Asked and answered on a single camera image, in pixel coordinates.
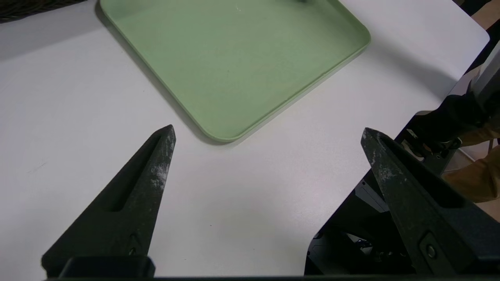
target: table surface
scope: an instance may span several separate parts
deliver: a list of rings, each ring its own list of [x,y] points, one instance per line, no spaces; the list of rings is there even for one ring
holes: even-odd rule
[[[155,130],[177,135],[149,255],[157,276],[301,275],[313,235],[488,41],[451,0],[343,0],[367,50],[241,140],[205,137],[88,2],[0,25],[0,272],[42,254]]]

